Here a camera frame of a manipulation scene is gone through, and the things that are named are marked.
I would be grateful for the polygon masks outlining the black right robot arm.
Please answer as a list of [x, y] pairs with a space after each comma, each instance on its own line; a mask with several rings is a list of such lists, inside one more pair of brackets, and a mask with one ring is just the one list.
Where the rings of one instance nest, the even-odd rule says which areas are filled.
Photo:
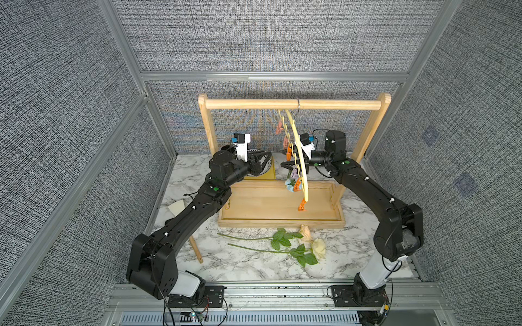
[[361, 165], [349, 158], [346, 136], [339, 130], [326, 132], [323, 150], [316, 150], [313, 137], [299, 135], [304, 162], [309, 167], [324, 167], [339, 185], [351, 190], [375, 214], [379, 225], [373, 236], [375, 252], [364, 269], [357, 273], [351, 288], [358, 306], [369, 306], [386, 298], [386, 281], [401, 267], [401, 261], [424, 244], [424, 220], [420, 206], [408, 205], [371, 179]]

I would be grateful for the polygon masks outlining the yellow wavy clothes hanger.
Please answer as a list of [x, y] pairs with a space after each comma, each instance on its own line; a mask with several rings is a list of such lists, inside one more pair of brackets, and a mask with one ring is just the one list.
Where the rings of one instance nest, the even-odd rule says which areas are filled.
[[[291, 158], [291, 161], [293, 161], [294, 163], [297, 163], [298, 159], [303, 160], [304, 153], [303, 153], [303, 150], [301, 148], [300, 136], [299, 136], [299, 134], [297, 132], [297, 129], [296, 129], [295, 119], [292, 117], [292, 114], [291, 114], [291, 112], [288, 109], [286, 109], [285, 112], [286, 112], [286, 115], [288, 117], [288, 122], [290, 123], [291, 129], [292, 129], [292, 132], [293, 132], [293, 139], [291, 139], [291, 134], [290, 134], [290, 132], [288, 130], [288, 125], [285, 122], [285, 118], [284, 118], [281, 110], [278, 111], [279, 120], [281, 120], [284, 123], [284, 132], [283, 133], [285, 134], [285, 136], [288, 136], [289, 140], [290, 140], [290, 146], [291, 146], [292, 151], [293, 151], [293, 156]], [[300, 178], [302, 179], [302, 190], [301, 191], [303, 192], [303, 199], [305, 199], [308, 202], [308, 199], [309, 199], [309, 186], [308, 186], [307, 173], [305, 171], [304, 162], [301, 162], [300, 164], [301, 164], [301, 167], [296, 167], [296, 168], [298, 169]]]

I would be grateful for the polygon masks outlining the blue flower with stem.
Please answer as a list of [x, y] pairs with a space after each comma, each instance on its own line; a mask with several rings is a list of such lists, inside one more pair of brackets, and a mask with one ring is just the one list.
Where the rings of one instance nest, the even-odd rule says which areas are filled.
[[287, 179], [285, 181], [285, 186], [286, 186], [286, 189], [290, 192], [294, 192], [293, 191], [293, 187], [294, 187], [294, 184], [296, 182], [296, 179], [292, 179], [291, 178], [291, 171], [293, 168], [296, 168], [296, 167], [292, 167], [289, 172], [288, 172], [288, 175], [287, 175]]

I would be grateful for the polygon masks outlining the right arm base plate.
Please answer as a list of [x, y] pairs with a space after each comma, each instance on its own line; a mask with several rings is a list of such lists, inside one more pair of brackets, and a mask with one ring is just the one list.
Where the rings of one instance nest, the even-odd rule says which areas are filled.
[[367, 289], [364, 284], [333, 285], [328, 294], [336, 307], [381, 307], [387, 303], [385, 288]]

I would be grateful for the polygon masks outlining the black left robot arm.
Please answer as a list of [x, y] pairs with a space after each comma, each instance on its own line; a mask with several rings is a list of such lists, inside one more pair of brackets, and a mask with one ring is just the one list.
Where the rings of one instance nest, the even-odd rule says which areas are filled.
[[209, 161], [210, 172], [190, 204], [163, 228], [135, 238], [126, 279], [158, 300], [166, 298], [178, 283], [176, 258], [181, 247], [228, 202], [231, 186], [248, 175], [260, 175], [271, 157], [271, 152], [258, 150], [242, 160], [229, 146], [216, 152]]

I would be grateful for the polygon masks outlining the cream rose with stem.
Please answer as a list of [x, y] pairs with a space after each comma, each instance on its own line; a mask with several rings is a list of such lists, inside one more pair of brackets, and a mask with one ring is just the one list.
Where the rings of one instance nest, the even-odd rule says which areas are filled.
[[270, 249], [255, 249], [232, 243], [229, 243], [228, 246], [256, 253], [289, 255], [303, 268], [306, 266], [315, 266], [319, 264], [320, 260], [326, 257], [326, 245], [321, 239], [313, 241], [310, 246], [306, 244], [294, 245], [289, 239], [271, 240], [270, 243]]

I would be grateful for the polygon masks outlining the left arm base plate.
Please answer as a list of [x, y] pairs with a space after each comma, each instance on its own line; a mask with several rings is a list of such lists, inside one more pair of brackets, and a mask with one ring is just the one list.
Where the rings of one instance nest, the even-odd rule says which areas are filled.
[[224, 303], [224, 286], [204, 286], [192, 297], [171, 294], [168, 299], [170, 308], [221, 308]]

